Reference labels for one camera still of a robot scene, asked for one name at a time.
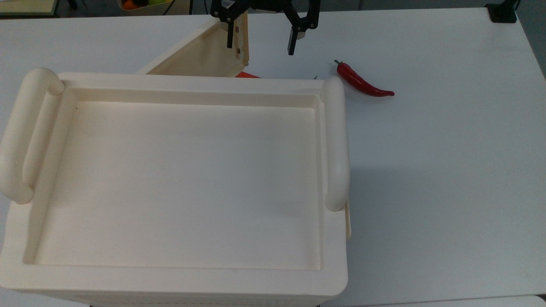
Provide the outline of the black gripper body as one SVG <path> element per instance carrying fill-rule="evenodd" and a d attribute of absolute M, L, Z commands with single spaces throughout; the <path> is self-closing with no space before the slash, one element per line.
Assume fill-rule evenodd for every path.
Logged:
<path fill-rule="evenodd" d="M 292 6 L 292 0 L 252 0 L 251 8 L 256 11 L 282 12 Z"/>

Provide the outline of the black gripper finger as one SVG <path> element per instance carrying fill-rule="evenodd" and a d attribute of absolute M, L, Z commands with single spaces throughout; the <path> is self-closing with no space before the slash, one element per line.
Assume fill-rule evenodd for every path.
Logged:
<path fill-rule="evenodd" d="M 232 48 L 235 20 L 251 6 L 251 0 L 234 0 L 224 6 L 222 0 L 211 1 L 211 15 L 227 25 L 227 47 Z"/>
<path fill-rule="evenodd" d="M 304 37 L 308 29 L 316 29 L 318 27 L 320 4 L 320 0 L 310 0 L 307 14 L 304 17 L 300 17 L 291 0 L 281 0 L 280 8 L 292 25 L 288 55 L 294 55 L 297 40 Z"/>

